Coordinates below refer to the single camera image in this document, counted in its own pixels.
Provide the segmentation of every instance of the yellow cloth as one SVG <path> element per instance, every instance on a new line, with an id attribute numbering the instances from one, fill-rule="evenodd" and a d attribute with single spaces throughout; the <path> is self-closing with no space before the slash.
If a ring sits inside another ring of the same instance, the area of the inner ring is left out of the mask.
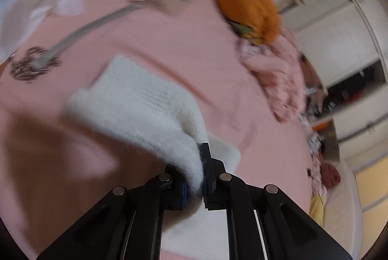
<path id="1" fill-rule="evenodd" d="M 253 44 L 271 43 L 279 33 L 279 16 L 272 0 L 216 0 L 229 20 L 252 30 L 242 38 Z"/>
<path id="2" fill-rule="evenodd" d="M 323 225 L 323 213 L 323 201 L 319 194 L 314 194 L 310 203 L 310 217 L 321 227 Z"/>

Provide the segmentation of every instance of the silver screw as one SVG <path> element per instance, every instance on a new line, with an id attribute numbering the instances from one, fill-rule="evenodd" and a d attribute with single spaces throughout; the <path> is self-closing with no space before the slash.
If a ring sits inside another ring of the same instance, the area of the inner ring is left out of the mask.
<path id="1" fill-rule="evenodd" d="M 169 173 L 164 172 L 163 174 L 159 175 L 160 181 L 168 181 L 171 179 L 171 175 Z"/>
<path id="2" fill-rule="evenodd" d="M 269 184 L 268 186 L 265 187 L 265 190 L 268 193 L 277 193 L 279 191 L 279 188 L 274 184 Z"/>
<path id="3" fill-rule="evenodd" d="M 114 195 L 120 196 L 120 195 L 124 194 L 125 188 L 124 187 L 115 187 L 112 192 Z"/>
<path id="4" fill-rule="evenodd" d="M 220 175 L 220 179 L 223 181 L 230 181 L 232 180 L 232 175 L 230 173 L 224 172 Z"/>

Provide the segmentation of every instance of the pink blanket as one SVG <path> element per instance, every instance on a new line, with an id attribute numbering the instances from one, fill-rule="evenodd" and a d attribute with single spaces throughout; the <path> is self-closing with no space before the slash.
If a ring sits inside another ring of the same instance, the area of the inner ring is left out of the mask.
<path id="1" fill-rule="evenodd" d="M 244 40 L 242 51 L 254 47 Z M 260 52 L 243 60 L 263 87 L 272 112 L 279 122 L 295 119 L 305 108 L 305 82 L 299 64 L 296 35 L 283 28 L 269 46 L 260 46 Z"/>
<path id="2" fill-rule="evenodd" d="M 82 15 L 47 19 L 18 50 L 49 47 L 78 27 L 126 5 L 85 0 Z M 212 0 L 179 17 L 143 9 L 93 31 L 62 55 L 63 65 L 27 84 L 0 78 L 0 216 L 30 259 L 110 189 L 132 188 L 163 170 L 141 152 L 63 119 L 67 97 L 94 82 L 116 53 L 185 86 L 208 131 L 234 144 L 236 174 L 277 184 L 308 212 L 311 156 L 299 121 L 278 123 L 257 81 L 241 66 L 237 37 Z M 162 252 L 161 259 L 182 259 Z"/>

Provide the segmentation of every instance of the gray strap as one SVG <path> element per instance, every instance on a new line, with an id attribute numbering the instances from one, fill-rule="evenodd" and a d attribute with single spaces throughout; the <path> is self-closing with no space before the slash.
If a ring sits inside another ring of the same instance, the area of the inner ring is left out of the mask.
<path id="1" fill-rule="evenodd" d="M 35 71 L 40 71 L 41 69 L 45 68 L 47 64 L 56 56 L 58 56 L 62 51 L 64 51 L 66 48 L 68 48 L 71 44 L 82 38 L 87 33 L 91 32 L 94 29 L 97 29 L 106 23 L 109 23 L 112 20 L 118 19 L 120 17 L 123 17 L 127 13 L 134 11 L 135 9 L 145 8 L 146 6 L 142 3 L 142 1 L 134 2 L 133 4 L 126 6 L 122 9 L 119 9 L 118 11 L 115 11 L 113 13 L 110 13 L 100 19 L 97 19 L 84 27 L 81 27 L 80 29 L 76 30 L 75 32 L 71 33 L 69 36 L 67 36 L 65 39 L 61 40 L 59 43 L 57 43 L 55 46 L 50 48 L 45 54 L 40 56 L 39 58 L 33 60 L 31 62 L 32 68 Z"/>

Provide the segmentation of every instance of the pink bed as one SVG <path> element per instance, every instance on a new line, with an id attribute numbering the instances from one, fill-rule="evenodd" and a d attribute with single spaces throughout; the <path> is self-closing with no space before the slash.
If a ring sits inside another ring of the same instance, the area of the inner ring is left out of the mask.
<path id="1" fill-rule="evenodd" d="M 78 27 L 127 5 L 85 0 L 86 11 L 49 17 L 18 50 L 50 47 Z M 120 52 L 178 82 L 197 99 L 208 131 L 239 148 L 236 175 L 248 184 L 277 184 L 308 212 L 311 157 L 298 120 L 280 124 L 256 79 L 241 66 L 237 37 L 212 0 L 178 17 L 152 9 L 93 31 L 61 57 L 63 65 L 33 84 L 0 78 L 0 216 L 30 259 L 114 186 L 144 184 L 161 169 L 152 157 L 129 156 L 129 146 L 78 127 L 61 114 L 64 102 L 90 86 Z M 182 260 L 167 252 L 161 259 Z"/>

